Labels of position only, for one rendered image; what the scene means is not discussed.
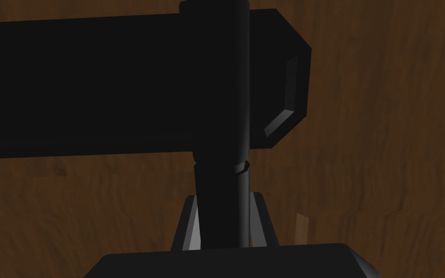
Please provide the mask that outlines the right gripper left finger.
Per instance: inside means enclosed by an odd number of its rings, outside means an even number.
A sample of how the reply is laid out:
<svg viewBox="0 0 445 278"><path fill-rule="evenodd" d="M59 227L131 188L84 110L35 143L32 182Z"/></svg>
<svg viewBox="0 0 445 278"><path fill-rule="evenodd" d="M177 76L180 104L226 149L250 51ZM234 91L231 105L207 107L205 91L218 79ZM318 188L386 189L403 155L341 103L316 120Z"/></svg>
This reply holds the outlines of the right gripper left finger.
<svg viewBox="0 0 445 278"><path fill-rule="evenodd" d="M170 251L200 250L201 236L196 195L184 201Z"/></svg>

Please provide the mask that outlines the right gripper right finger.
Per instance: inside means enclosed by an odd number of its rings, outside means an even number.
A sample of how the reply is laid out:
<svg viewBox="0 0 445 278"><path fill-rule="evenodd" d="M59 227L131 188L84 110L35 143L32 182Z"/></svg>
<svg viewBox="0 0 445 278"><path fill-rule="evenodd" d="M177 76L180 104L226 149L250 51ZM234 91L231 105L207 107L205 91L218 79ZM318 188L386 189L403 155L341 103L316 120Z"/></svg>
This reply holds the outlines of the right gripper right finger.
<svg viewBox="0 0 445 278"><path fill-rule="evenodd" d="M250 236L253 247L279 246L266 202L260 192L250 192Z"/></svg>

